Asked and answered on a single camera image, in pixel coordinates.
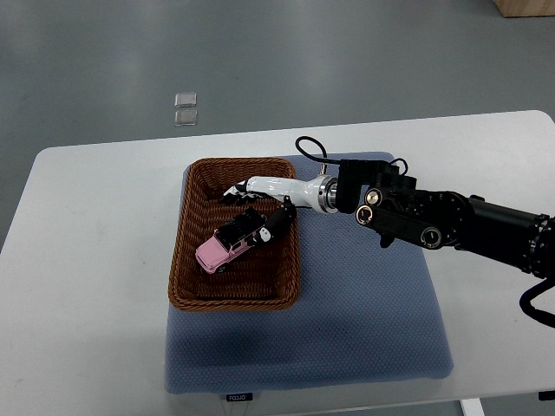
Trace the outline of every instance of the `black toy car roof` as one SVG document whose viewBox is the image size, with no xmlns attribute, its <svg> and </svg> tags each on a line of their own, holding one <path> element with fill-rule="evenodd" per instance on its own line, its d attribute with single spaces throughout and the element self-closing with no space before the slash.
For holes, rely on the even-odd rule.
<svg viewBox="0 0 555 416">
<path fill-rule="evenodd" d="M 252 234 L 266 222 L 266 218 L 254 208 L 248 208 L 231 221 L 218 228 L 216 238 L 228 250 L 238 241 Z"/>
</svg>

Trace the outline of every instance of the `blue foam pad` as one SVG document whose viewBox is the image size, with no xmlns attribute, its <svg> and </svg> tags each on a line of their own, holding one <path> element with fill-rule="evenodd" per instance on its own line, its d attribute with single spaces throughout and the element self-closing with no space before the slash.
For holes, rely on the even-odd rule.
<svg viewBox="0 0 555 416">
<path fill-rule="evenodd" d="M 285 159 L 298 179 L 316 177 L 318 163 Z M 336 176 L 336 166 L 328 173 Z M 453 361 L 422 250 L 402 241 L 381 249 L 354 214 L 300 209 L 298 218 L 298 301 L 269 312 L 184 312 L 170 304 L 166 390 L 236 393 L 447 377 Z"/>
</svg>

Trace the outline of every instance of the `pink toy car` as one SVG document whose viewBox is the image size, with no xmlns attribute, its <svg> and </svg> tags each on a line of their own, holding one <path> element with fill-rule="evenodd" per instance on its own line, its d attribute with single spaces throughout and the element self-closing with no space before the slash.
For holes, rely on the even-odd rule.
<svg viewBox="0 0 555 416">
<path fill-rule="evenodd" d="M 229 262 L 251 248 L 247 240 L 264 226 L 266 219 L 254 208 L 241 212 L 214 230 L 214 235 L 196 250 L 197 261 L 208 273 L 223 273 Z"/>
</svg>

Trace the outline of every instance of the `brown wicker basket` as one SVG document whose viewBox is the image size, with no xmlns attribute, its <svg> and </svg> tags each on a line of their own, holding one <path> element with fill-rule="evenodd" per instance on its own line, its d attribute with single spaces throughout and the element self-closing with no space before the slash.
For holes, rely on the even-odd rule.
<svg viewBox="0 0 555 416">
<path fill-rule="evenodd" d="M 247 205 L 218 201 L 230 186 L 251 176 L 295 178 L 295 168 L 278 158 L 201 159 L 189 166 L 168 286 L 175 308 L 272 310 L 288 308 L 297 300 L 301 276 L 297 220 L 290 232 L 248 250 L 224 273 L 208 274 L 195 259 L 197 247 L 216 228 L 246 209 Z M 279 205 L 272 198 L 249 204 L 266 216 Z"/>
</svg>

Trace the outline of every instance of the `black cable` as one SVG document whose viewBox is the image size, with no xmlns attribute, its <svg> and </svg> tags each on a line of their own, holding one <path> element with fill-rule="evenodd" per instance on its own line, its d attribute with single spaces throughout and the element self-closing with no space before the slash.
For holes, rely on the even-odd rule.
<svg viewBox="0 0 555 416">
<path fill-rule="evenodd" d="M 322 156 L 323 158 L 318 158 L 317 156 L 312 156 L 310 153 L 306 152 L 305 150 L 303 150 L 301 148 L 301 145 L 299 144 L 301 141 L 303 140 L 308 140 L 311 141 L 312 143 L 314 143 L 315 145 L 317 145 L 318 147 L 320 147 L 320 150 L 322 151 Z M 334 159 L 328 159 L 328 154 L 326 153 L 326 149 L 323 146 L 322 143 L 320 143 L 318 140 L 313 139 L 312 137 L 309 136 L 301 136 L 299 137 L 297 140 L 295 140 L 295 147 L 297 148 L 297 150 L 305 157 L 309 158 L 310 160 L 314 160 L 315 162 L 319 162 L 319 163 L 330 163 L 332 165 L 339 165 L 341 163 L 341 160 L 334 160 Z"/>
<path fill-rule="evenodd" d="M 535 309 L 532 306 L 532 300 L 547 290 L 555 287 L 555 279 L 545 279 L 541 283 L 533 286 L 520 297 L 520 308 L 530 316 L 534 321 L 543 323 L 548 327 L 555 328 L 555 315 L 541 309 Z"/>
<path fill-rule="evenodd" d="M 311 141 L 312 143 L 314 143 L 315 145 L 320 147 L 320 150 L 322 151 L 322 156 L 323 157 L 318 158 L 317 156 L 312 156 L 310 153 L 306 152 L 300 145 L 301 141 L 303 141 L 303 140 Z M 297 150 L 303 156 L 307 157 L 310 160 L 314 160 L 315 162 L 329 163 L 331 165 L 341 165 L 341 160 L 328 159 L 328 154 L 326 153 L 326 149 L 323 146 L 323 144 L 320 143 L 318 140 L 310 137 L 310 136 L 301 136 L 301 137 L 299 137 L 297 140 L 295 140 L 295 147 L 297 148 Z M 389 164 L 393 165 L 396 162 L 401 162 L 405 166 L 405 170 L 404 170 L 403 173 L 400 174 L 400 176 L 404 176 L 405 174 L 407 174 L 407 172 L 408 172 L 408 163 L 407 163 L 407 161 L 403 158 L 397 158 L 397 159 L 394 159 L 391 162 L 389 162 Z"/>
</svg>

